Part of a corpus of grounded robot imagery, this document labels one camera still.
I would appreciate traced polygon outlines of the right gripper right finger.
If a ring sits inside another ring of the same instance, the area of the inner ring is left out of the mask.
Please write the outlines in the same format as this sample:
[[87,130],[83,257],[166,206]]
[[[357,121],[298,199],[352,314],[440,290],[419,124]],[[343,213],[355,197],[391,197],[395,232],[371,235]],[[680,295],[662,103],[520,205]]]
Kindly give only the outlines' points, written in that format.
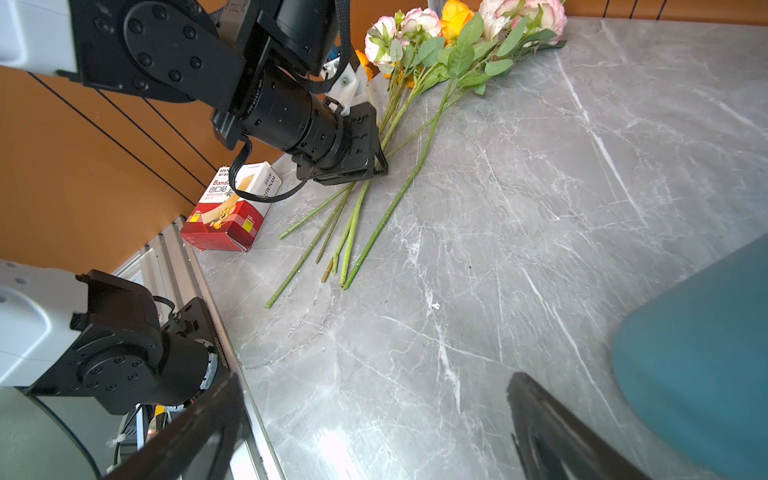
[[513,374],[507,400],[527,479],[647,477],[528,374]]

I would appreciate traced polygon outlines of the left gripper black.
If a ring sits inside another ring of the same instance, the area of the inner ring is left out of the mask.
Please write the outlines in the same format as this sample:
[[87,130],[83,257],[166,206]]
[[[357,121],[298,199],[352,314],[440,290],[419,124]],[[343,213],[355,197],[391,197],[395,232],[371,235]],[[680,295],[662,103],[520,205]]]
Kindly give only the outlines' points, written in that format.
[[340,185],[387,175],[389,165],[379,140],[376,114],[370,102],[352,106],[350,113],[341,118],[340,146],[332,146],[325,157],[331,165],[321,167],[320,161],[312,162],[307,155],[294,155],[296,178],[321,185]]

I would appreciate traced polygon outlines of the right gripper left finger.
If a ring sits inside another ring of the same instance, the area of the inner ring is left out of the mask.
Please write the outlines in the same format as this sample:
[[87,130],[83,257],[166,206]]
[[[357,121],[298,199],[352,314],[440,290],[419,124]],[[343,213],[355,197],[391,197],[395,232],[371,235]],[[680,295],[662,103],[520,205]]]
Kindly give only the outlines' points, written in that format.
[[244,421],[241,385],[231,373],[105,477],[223,479]]

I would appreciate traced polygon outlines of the white pink peony stem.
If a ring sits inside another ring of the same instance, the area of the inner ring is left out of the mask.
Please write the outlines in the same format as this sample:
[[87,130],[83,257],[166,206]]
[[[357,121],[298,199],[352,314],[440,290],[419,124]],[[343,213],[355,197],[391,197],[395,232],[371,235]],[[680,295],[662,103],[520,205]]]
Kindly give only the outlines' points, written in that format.
[[[379,46],[384,46],[384,44],[383,44],[383,42],[381,42],[381,40],[379,40],[379,42],[377,42],[377,43],[379,43]],[[392,57],[394,57],[393,60],[395,60],[395,61],[400,60],[400,61],[395,64],[397,66],[395,67],[395,69],[393,69],[394,71],[392,72],[391,77],[388,78],[390,80],[388,105],[387,105],[387,108],[385,109],[384,119],[381,120],[381,122],[380,122],[380,126],[384,129],[384,134],[383,134],[383,137],[382,137],[382,145],[383,146],[387,146],[389,144],[391,138],[394,136],[394,133],[395,133],[395,131],[397,129],[397,126],[398,126],[402,116],[404,115],[404,113],[407,110],[407,108],[410,106],[413,98],[415,98],[418,95],[418,84],[420,82],[420,76],[421,76],[421,74],[423,72],[423,69],[420,67],[420,64],[415,60],[415,57],[417,56],[418,51],[421,48],[421,45],[418,45],[418,47],[419,47],[418,49],[414,48],[413,50],[411,50],[411,48],[407,48],[407,50],[406,50],[407,53],[405,53],[405,54],[401,53],[402,52],[402,50],[401,50],[402,45],[400,43],[396,43],[394,48],[390,47],[391,50],[390,50],[389,53],[394,54],[394,55],[392,55]],[[377,240],[377,238],[379,237],[379,235],[383,231],[386,223],[388,222],[388,220],[391,217],[391,215],[394,213],[397,205],[400,203],[402,197],[404,196],[405,192],[410,187],[412,182],[413,182],[413,179],[409,178],[406,181],[406,183],[404,184],[404,186],[400,189],[400,191],[398,192],[398,194],[396,195],[396,197],[394,198],[394,200],[392,201],[392,203],[390,204],[390,206],[386,210],[386,212],[385,212],[384,216],[382,217],[381,221],[377,225],[376,230],[373,232],[373,234],[371,235],[371,237],[368,240],[367,244],[365,245],[362,253],[360,254],[360,257],[357,260],[357,262],[356,263],[350,262],[349,270],[348,270],[348,286],[349,286],[349,288],[351,287],[351,285],[352,285],[352,283],[353,283],[353,281],[355,279],[355,276],[357,275],[357,273],[361,269],[361,267],[363,265],[363,262],[365,261],[366,257],[368,256],[368,254],[369,254],[370,250],[372,249],[375,241]],[[280,298],[280,296],[282,295],[284,290],[290,285],[290,283],[292,282],[294,277],[301,270],[302,266],[304,265],[304,263],[309,258],[309,255],[312,253],[312,251],[315,249],[315,247],[318,246],[319,242],[322,242],[323,244],[320,246],[320,251],[318,253],[317,259],[318,260],[322,259],[323,255],[324,255],[324,253],[325,253],[325,251],[327,249],[328,243],[329,243],[333,233],[335,232],[335,229],[336,229],[336,226],[338,224],[338,221],[340,220],[342,213],[344,213],[344,211],[345,211],[346,205],[347,205],[347,203],[348,203],[348,201],[349,201],[349,199],[351,197],[352,191],[349,193],[349,197],[348,197],[347,202],[345,202],[345,205],[343,205],[344,206],[343,211],[339,208],[339,207],[342,207],[342,204],[341,204],[342,197],[339,196],[335,200],[337,202],[337,204],[335,205],[333,212],[326,219],[325,223],[320,228],[318,233],[315,235],[313,240],[310,242],[309,246],[304,250],[304,252],[300,256],[300,258],[297,260],[296,264],[294,265],[293,269],[291,270],[291,272],[287,275],[287,277],[283,280],[283,282],[278,287],[278,289],[275,291],[275,293],[267,301],[267,303],[265,304],[265,307],[267,309],[271,308],[277,302],[277,300]],[[326,276],[338,275],[339,279],[340,279],[341,268],[337,269],[337,273],[336,274],[332,274],[330,272],[329,265],[328,265],[328,267],[326,269],[325,275]]]

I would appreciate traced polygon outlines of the teal ceramic vase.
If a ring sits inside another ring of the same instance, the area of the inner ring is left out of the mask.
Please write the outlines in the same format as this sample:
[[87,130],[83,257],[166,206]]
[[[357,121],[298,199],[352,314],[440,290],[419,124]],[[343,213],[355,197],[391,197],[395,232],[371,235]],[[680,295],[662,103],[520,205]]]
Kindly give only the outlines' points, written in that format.
[[729,479],[767,476],[767,239],[629,314],[613,373],[661,440]]

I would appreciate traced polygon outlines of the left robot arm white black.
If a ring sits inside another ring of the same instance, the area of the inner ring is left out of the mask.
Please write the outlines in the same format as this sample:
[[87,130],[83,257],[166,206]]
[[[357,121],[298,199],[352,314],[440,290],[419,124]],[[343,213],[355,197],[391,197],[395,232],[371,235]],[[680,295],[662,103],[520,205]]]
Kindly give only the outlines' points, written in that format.
[[[345,1],[5,1],[8,65],[88,87],[213,110],[218,140],[245,165],[255,142],[287,153],[300,184],[388,171]],[[208,315],[161,322],[151,292],[3,261],[1,383],[29,397],[92,397],[110,414],[185,407],[230,374]]]

